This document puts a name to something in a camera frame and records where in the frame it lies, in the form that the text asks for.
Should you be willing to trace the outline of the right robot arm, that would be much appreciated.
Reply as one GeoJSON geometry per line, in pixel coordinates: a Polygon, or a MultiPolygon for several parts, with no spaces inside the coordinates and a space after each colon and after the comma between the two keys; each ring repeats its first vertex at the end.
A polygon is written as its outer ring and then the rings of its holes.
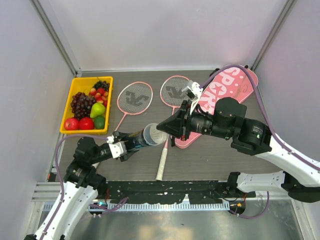
{"type": "Polygon", "coordinates": [[[320,200],[320,174],[311,167],[313,160],[302,157],[261,121],[246,118],[247,107],[231,97],[217,101],[213,114],[191,112],[188,101],[157,130],[185,141],[191,133],[232,140],[231,148],[264,159],[280,171],[264,174],[231,172],[226,191],[232,197],[250,192],[287,193],[294,200],[315,203],[320,200]]]}

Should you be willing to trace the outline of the black shuttlecock tube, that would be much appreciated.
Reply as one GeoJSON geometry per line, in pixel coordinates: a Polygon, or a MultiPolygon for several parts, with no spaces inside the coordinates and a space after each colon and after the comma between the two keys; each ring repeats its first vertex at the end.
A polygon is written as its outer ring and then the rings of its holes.
{"type": "Polygon", "coordinates": [[[144,147],[153,147],[153,146],[149,146],[146,144],[146,142],[144,141],[143,138],[143,130],[134,132],[134,133],[130,133],[127,136],[125,136],[122,140],[127,140],[128,144],[130,145],[130,149],[140,149],[140,148],[144,148],[144,147]]]}

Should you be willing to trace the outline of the clear tube lid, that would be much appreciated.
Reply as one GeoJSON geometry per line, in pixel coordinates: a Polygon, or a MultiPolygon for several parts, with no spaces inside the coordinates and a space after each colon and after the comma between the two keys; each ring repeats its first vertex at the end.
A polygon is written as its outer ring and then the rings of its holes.
{"type": "Polygon", "coordinates": [[[143,129],[143,139],[148,146],[158,146],[168,139],[168,134],[157,129],[157,123],[150,123],[143,129]]]}

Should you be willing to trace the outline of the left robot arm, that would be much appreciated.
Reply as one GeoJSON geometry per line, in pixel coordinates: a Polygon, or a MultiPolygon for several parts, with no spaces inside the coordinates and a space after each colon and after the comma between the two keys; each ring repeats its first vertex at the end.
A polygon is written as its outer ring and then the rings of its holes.
{"type": "Polygon", "coordinates": [[[105,143],[97,145],[96,136],[79,134],[80,138],[64,177],[57,173],[60,192],[52,209],[35,233],[27,240],[68,240],[76,225],[94,199],[102,199],[107,193],[107,180],[97,173],[94,164],[109,159],[128,160],[141,148],[141,133],[115,131],[105,137],[105,143]]]}

